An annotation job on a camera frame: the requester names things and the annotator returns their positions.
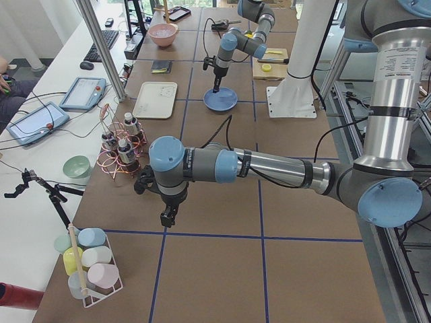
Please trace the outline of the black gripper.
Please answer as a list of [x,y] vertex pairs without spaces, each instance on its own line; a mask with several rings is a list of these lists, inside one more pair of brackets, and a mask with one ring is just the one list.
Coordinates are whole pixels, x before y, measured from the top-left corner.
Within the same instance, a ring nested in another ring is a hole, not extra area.
[[143,194],[145,190],[148,190],[161,196],[162,201],[166,204],[166,208],[160,214],[162,226],[175,225],[179,205],[187,198],[187,189],[187,182],[171,188],[158,184],[150,165],[146,165],[142,169],[134,183],[134,190],[137,194]]
[[213,72],[215,74],[215,80],[213,83],[213,93],[218,93],[220,91],[220,85],[222,82],[222,78],[227,75],[228,66],[226,66],[226,62],[222,61],[220,65],[217,62],[217,57],[205,57],[203,60],[203,70],[206,71],[209,67],[213,67]]

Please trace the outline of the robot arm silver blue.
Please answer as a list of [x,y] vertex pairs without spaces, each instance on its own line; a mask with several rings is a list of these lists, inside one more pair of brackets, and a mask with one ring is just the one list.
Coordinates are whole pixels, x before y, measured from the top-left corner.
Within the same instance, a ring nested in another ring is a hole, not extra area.
[[266,50],[268,34],[275,25],[275,14],[270,6],[262,1],[239,1],[238,15],[257,24],[252,36],[237,27],[230,28],[221,38],[218,54],[205,57],[203,69],[213,67],[215,75],[213,93],[218,93],[222,78],[228,73],[230,61],[236,49],[251,57],[262,59]]
[[[337,1],[304,1],[304,8],[285,79],[267,96],[270,117],[305,116],[311,77],[319,60]],[[253,36],[231,28],[222,36],[218,53],[204,59],[212,66],[218,93],[235,50],[263,58],[275,14],[262,1],[238,1],[240,17],[258,24]],[[149,147],[150,164],[142,169],[134,189],[149,190],[166,204],[160,219],[175,224],[189,182],[231,183],[255,175],[286,188],[312,189],[330,196],[379,227],[399,227],[412,220],[423,205],[423,193],[412,180],[407,160],[413,110],[430,46],[430,1],[348,1],[344,44],[351,52],[377,52],[363,152],[352,164],[311,163],[212,143],[184,147],[163,136]]]

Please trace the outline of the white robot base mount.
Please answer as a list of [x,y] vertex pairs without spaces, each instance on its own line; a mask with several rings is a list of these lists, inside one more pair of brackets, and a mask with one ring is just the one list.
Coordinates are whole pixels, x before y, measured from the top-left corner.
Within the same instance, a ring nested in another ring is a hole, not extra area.
[[312,72],[325,42],[325,32],[337,9],[335,0],[305,1],[298,23],[285,79],[267,88],[271,118],[316,118]]

